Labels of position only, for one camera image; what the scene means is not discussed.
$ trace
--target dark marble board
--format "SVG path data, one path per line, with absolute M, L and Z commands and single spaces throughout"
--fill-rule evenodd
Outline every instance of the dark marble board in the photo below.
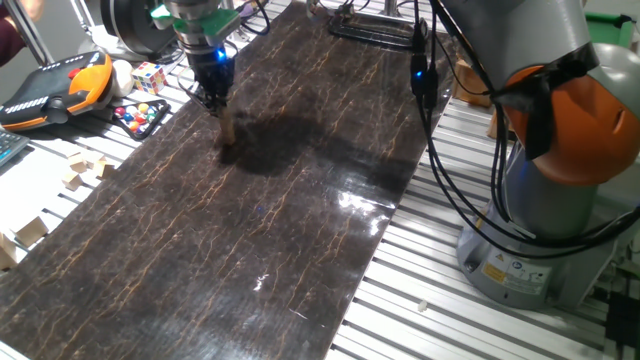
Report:
M 323 358 L 425 137 L 408 53 L 333 37 L 301 3 L 272 25 L 237 59 L 237 144 L 185 105 L 0 278 L 0 340 L 31 359 Z

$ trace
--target end effector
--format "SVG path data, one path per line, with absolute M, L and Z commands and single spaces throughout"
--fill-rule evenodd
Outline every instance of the end effector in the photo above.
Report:
M 224 40 L 240 27 L 239 14 L 219 8 L 218 0 L 165 0 L 151 17 L 159 29 L 173 26 L 200 83 L 199 100 L 219 115 L 226 106 L 235 65 L 225 52 Z

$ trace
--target black wire bundle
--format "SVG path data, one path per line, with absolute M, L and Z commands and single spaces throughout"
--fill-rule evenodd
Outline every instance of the black wire bundle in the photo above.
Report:
M 433 0 L 431 3 L 432 3 L 432 15 L 433 15 L 432 31 L 430 34 L 431 35 L 431 59 L 430 59 L 429 68 L 426 71 L 427 76 L 426 76 L 426 79 L 424 80 L 425 82 L 423 82 L 421 85 L 423 87 L 430 86 L 432 88 L 427 90 L 418 89 L 418 91 L 416 91 L 415 87 L 413 86 L 413 82 L 412 82 L 412 87 L 414 87 L 414 94 L 416 94 L 416 102 L 418 104 L 420 120 L 422 121 L 423 128 L 427 137 L 431 170 L 434 174 L 436 182 L 438 183 L 438 186 L 441 188 L 442 192 L 447 197 L 447 199 L 449 200 L 451 205 L 454 207 L 456 212 L 463 219 L 463 221 L 468 226 L 473 228 L 478 233 L 478 235 L 480 235 L 484 240 L 486 240 L 488 243 L 490 243 L 494 247 L 504 251 L 505 253 L 518 256 L 518 257 L 529 258 L 529 259 L 552 259 L 552 258 L 559 258 L 559 257 L 573 255 L 573 254 L 600 246 L 606 242 L 615 240 L 622 232 L 629 229 L 638 219 L 640 219 L 640 206 L 638 206 L 633 211 L 628 212 L 608 223 L 604 223 L 599 226 L 596 226 L 593 229 L 588 230 L 579 236 L 572 236 L 564 239 L 531 238 L 524 234 L 522 234 L 521 236 L 515 235 L 503 229 L 501 226 L 495 224 L 490 219 L 488 219 L 481 211 L 479 211 L 475 206 L 473 206 L 473 204 L 471 204 L 467 200 L 464 194 L 454 184 L 451 177 L 447 173 L 446 169 L 442 165 L 435 148 L 433 137 L 431 135 L 433 109 L 435 107 L 435 103 L 437 102 L 437 81 L 433 81 L 434 78 L 437 80 L 437 71 L 435 69 L 435 43 L 436 42 L 440 43 L 439 39 L 436 36 L 436 14 L 439 11 L 442 14 L 444 14 L 444 11 L 437 0 Z M 415 7 L 414 13 L 416 17 L 415 26 L 416 28 L 418 28 L 420 26 L 418 0 L 414 0 L 414 7 Z M 475 54 L 471 50 L 470 46 L 466 44 L 466 41 L 464 41 L 464 38 L 462 38 L 462 35 L 459 33 L 459 31 L 457 31 L 457 28 L 455 28 L 455 26 L 449 26 L 449 28 L 455 29 L 453 30 L 455 32 L 455 35 L 461 41 L 463 47 L 465 47 L 465 50 L 467 50 L 467 53 L 471 57 L 471 61 L 474 63 L 475 68 L 478 69 L 479 76 L 481 77 L 481 79 L 483 79 L 483 81 L 486 80 L 485 84 L 489 89 L 489 93 L 493 93 L 494 89 L 492 87 L 492 84 L 489 81 L 487 74 L 484 72 L 484 70 L 482 70 L 482 67 L 479 64 L 479 61 L 477 57 L 475 57 Z M 442 47 L 442 50 L 445 52 L 445 55 L 447 56 L 449 65 L 451 66 L 452 70 L 454 70 L 453 63 L 451 62 L 451 59 L 449 59 L 449 55 L 446 53 L 446 50 L 444 49 L 444 46 L 442 45 L 442 43 L 440 43 L 440 46 Z M 503 188 L 502 182 L 503 182 L 503 175 L 504 175 L 504 166 L 506 164 L 508 134 L 506 130 L 506 124 L 504 122 L 504 119 L 505 119 L 504 110 L 498 104 L 496 104 L 496 112 L 498 115 L 498 138 L 496 139 L 496 149 L 495 149 L 492 174 L 491 174 L 491 185 L 492 185 L 491 195 L 492 195 L 492 201 L 496 207 L 496 210 L 498 211 L 498 213 L 500 213 L 500 216 L 503 217 L 505 222 L 509 222 L 510 219 L 504 207 L 503 193 L 501 190 Z M 453 199 L 453 197 L 449 193 L 449 190 L 443 183 L 440 177 L 441 175 L 442 177 L 445 178 L 446 182 L 451 187 L 453 192 L 460 198 L 460 200 L 469 209 L 471 209 L 471 211 L 476 216 L 478 216 L 478 218 L 482 219 L 485 223 L 493 227 L 496 231 L 500 232 L 501 234 L 509 237 L 510 239 L 513 239 L 531 246 L 547 248 L 547 249 L 571 249 L 571 250 L 564 251 L 561 253 L 549 254 L 549 255 L 534 255 L 534 254 L 524 254 L 517 251 L 513 251 L 511 249 L 508 249 L 500 245 L 499 243 L 491 239 L 489 236 L 487 236 L 482 230 L 480 230 L 476 226 L 476 224 L 471 219 L 469 219 L 467 215 L 460 209 L 459 205 Z
M 245 21 L 243 21 L 240 25 L 243 28 L 247 29 L 249 32 L 252 32 L 252 33 L 254 33 L 256 35 L 259 35 L 259 36 L 265 36 L 265 35 L 267 35 L 269 33 L 269 31 L 271 31 L 271 24 L 269 22 L 269 16 L 267 15 L 267 12 L 264 10 L 264 5 L 262 5 L 261 0 L 256 0 L 256 4 L 258 5 L 258 8 L 260 9 L 260 12 L 262 13 L 262 16 L 264 17 L 264 21 L 267 22 L 267 27 L 262 31 L 258 31 L 256 29 L 253 29 L 249 25 L 247 25 L 245 23 Z

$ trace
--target rubik's cube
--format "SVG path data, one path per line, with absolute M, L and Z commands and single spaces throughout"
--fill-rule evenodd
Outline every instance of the rubik's cube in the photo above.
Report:
M 138 90 L 146 91 L 149 94 L 156 95 L 167 85 L 167 79 L 160 65 L 145 61 L 137 69 L 133 70 L 132 75 Z

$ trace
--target keyboard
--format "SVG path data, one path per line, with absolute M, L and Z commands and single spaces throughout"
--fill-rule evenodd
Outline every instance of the keyboard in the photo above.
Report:
M 0 166 L 17 155 L 29 143 L 29 138 L 0 130 Z

